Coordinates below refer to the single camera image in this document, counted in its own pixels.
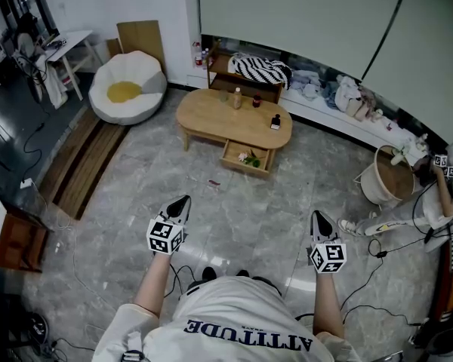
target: round cushion chair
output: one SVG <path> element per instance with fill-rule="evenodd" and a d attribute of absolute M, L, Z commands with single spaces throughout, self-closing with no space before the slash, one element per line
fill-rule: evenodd
<path fill-rule="evenodd" d="M 94 112 L 104 121 L 136 124 L 148 119 L 159 108 L 166 85 L 158 60 L 144 52 L 133 51 L 115 55 L 97 70 L 89 99 Z M 116 99 L 118 90 L 122 100 Z"/>

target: yellow cushion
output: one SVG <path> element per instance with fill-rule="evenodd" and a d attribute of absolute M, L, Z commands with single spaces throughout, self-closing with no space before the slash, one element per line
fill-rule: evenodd
<path fill-rule="evenodd" d="M 111 84 L 107 89 L 107 97 L 113 103 L 123 103 L 141 94 L 141 87 L 132 81 L 120 81 Z"/>

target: wooden drawer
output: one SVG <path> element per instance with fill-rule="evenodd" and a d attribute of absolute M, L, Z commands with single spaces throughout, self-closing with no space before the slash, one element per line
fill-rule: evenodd
<path fill-rule="evenodd" d="M 243 162 L 239 161 L 239 155 L 241 153 L 250 153 L 250 151 L 252 151 L 260 159 L 259 167 L 254 167 L 250 164 L 246 165 Z M 269 162 L 270 154 L 270 150 L 264 150 L 261 148 L 246 145 L 244 143 L 227 140 L 225 148 L 223 149 L 221 162 L 223 165 L 231 167 L 233 169 L 240 169 L 248 173 L 257 174 L 259 176 L 268 176 L 269 171 L 267 170 L 267 163 Z"/>

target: wooden coffee table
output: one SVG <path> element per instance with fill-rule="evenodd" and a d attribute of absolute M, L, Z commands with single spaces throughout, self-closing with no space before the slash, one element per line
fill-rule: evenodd
<path fill-rule="evenodd" d="M 176 111 L 176 119 L 184 132 L 184 149 L 188 150 L 190 136 L 224 142 L 221 158 L 224 165 L 268 176 L 276 150 L 290 140 L 292 119 L 275 103 L 263 101 L 258 108 L 251 103 L 252 98 L 243 97 L 242 107 L 235 110 L 232 94 L 223 103 L 217 90 L 188 93 Z M 278 130 L 270 128 L 276 114 L 280 115 Z M 239 161 L 240 153 L 250 151 L 260 159 L 259 167 Z"/>

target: marble floor tile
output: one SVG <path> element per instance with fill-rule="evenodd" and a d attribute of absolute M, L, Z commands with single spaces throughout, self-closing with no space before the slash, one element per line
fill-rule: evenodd
<path fill-rule="evenodd" d="M 298 121 L 266 179 L 222 167 L 223 150 L 215 143 L 192 138 L 185 152 L 175 119 L 185 95 L 168 89 L 159 111 L 129 130 L 80 221 L 69 221 L 54 205 L 45 209 L 41 200 L 27 195 L 37 210 L 43 209 L 53 231 L 43 273 L 25 277 L 23 298 L 27 307 L 48 319 L 53 338 L 95 347 L 116 309 L 133 299 L 152 261 L 146 243 L 149 219 L 174 197 L 192 198 L 188 237 L 171 261 L 183 291 L 201 278 L 206 266 L 218 276 L 247 269 L 251 276 L 271 280 L 294 316 L 315 308 L 316 275 L 306 250 L 311 213 L 319 209 L 334 221 L 356 221 L 378 209 L 353 181 L 374 153 Z M 413 229 L 399 229 L 377 239 L 390 250 L 419 237 Z M 369 255 L 370 241 L 344 237 L 347 264 L 334 276 L 341 303 L 381 263 Z M 371 251 L 378 251 L 376 245 Z M 425 254 L 418 243 L 388 253 L 383 261 L 366 288 L 348 300 L 344 315 L 356 305 L 369 304 L 422 321 L 430 306 L 438 253 Z M 181 295 L 172 271 L 165 294 L 170 292 L 161 323 L 170 321 Z M 350 312 L 345 329 L 363 360 L 398 351 L 412 332 L 402 318 L 369 308 Z M 65 350 L 70 360 L 91 358 L 84 351 Z"/>

